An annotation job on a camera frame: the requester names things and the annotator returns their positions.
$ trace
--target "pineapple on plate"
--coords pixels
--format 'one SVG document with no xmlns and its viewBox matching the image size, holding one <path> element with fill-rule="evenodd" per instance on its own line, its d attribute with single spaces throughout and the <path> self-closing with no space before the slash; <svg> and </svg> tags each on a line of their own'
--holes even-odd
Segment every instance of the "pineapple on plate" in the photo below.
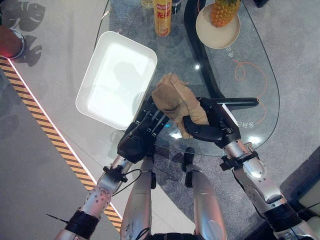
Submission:
<svg viewBox="0 0 320 240">
<path fill-rule="evenodd" d="M 241 0 L 215 0 L 212 5 L 211 20 L 215 27 L 226 26 L 234 19 Z"/>
</svg>

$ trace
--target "glass tabletop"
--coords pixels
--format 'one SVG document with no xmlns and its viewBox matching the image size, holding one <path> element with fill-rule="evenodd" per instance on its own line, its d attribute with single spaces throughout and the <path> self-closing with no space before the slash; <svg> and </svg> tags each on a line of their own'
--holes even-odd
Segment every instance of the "glass tabletop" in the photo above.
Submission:
<svg viewBox="0 0 320 240">
<path fill-rule="evenodd" d="M 109 0 L 97 35 L 117 32 L 148 48 L 157 55 L 157 67 L 146 97 L 167 73 L 175 73 L 187 83 L 196 97 L 257 98 L 259 105 L 233 111 L 244 143 L 261 146 L 273 133 L 279 114 L 279 91 L 268 56 L 243 3 L 238 11 L 240 33 L 224 49 L 204 46 L 198 39 L 195 20 L 204 6 L 213 1 L 184 0 L 178 13 L 171 16 L 168 36 L 155 32 L 153 9 L 143 8 L 141 0 Z M 217 95 L 215 87 L 223 94 Z M 183 139 L 176 125 L 169 121 L 158 135 L 156 145 L 196 154 L 221 156 L 223 151 L 211 142 Z"/>
</svg>

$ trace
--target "hazard stripe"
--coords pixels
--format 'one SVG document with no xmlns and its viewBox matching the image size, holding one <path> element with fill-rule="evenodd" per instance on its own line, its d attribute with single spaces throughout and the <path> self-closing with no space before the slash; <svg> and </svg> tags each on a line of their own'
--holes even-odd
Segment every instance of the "hazard stripe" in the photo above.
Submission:
<svg viewBox="0 0 320 240">
<path fill-rule="evenodd" d="M 71 170 L 74 172 L 76 177 L 81 181 L 84 187 L 90 191 L 95 187 L 95 183 L 88 175 L 86 170 L 82 167 L 77 158 L 73 155 L 72 151 L 69 149 L 67 144 L 60 137 L 58 132 L 52 126 L 50 121 L 47 119 L 46 115 L 42 112 L 41 108 L 38 106 L 37 102 L 33 99 L 32 95 L 29 93 L 28 89 L 25 87 L 24 83 L 20 80 L 19 76 L 16 74 L 15 70 L 12 68 L 8 60 L 0 56 L 0 68 L 10 81 L 11 85 L 21 98 L 22 102 L 26 105 L 27 109 L 31 112 L 32 116 L 35 118 L 36 122 L 45 132 L 47 137 L 50 139 L 51 143 L 61 154 L 66 164 L 69 165 Z M 121 218 L 117 214 L 117 211 L 112 207 L 108 206 L 104 211 L 104 214 L 111 221 L 115 229 L 120 232 L 121 228 Z"/>
</svg>

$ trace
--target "silver robot leg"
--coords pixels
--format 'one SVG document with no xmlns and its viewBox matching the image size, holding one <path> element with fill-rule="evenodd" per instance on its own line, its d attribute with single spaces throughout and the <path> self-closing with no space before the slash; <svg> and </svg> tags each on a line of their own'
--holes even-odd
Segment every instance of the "silver robot leg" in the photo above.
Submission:
<svg viewBox="0 0 320 240">
<path fill-rule="evenodd" d="M 153 161 L 145 158 L 141 166 L 141 176 L 134 183 L 129 199 L 125 206 L 121 224 L 121 240 L 134 240 L 139 233 L 151 228 L 151 181 Z M 150 235 L 147 231 L 141 238 Z"/>
<path fill-rule="evenodd" d="M 187 175 L 192 173 L 196 236 L 200 240 L 226 240 L 226 225 L 213 186 L 197 166 L 189 164 L 186 170 Z"/>
</svg>

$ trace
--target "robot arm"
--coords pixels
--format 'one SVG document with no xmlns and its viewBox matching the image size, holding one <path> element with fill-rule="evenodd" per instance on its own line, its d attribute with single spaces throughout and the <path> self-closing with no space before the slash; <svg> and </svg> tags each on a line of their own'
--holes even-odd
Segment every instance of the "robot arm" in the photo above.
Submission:
<svg viewBox="0 0 320 240">
<path fill-rule="evenodd" d="M 224 150 L 222 170 L 232 170 L 258 213 L 264 217 L 279 240 L 319 240 L 308 224 L 288 204 L 277 185 L 270 179 L 265 164 L 250 144 L 244 145 L 237 122 L 230 110 L 248 107 L 234 99 L 199 98 L 210 125 L 197 125 L 185 116 L 184 127 L 194 138 L 213 142 Z"/>
<path fill-rule="evenodd" d="M 89 191 L 84 204 L 77 209 L 55 240 L 90 239 L 112 195 L 122 183 L 127 182 L 126 174 L 130 167 L 146 156 L 168 120 L 158 111 L 150 97 L 120 140 L 118 156 L 110 167 L 103 168 L 104 173 L 96 187 Z"/>
</svg>

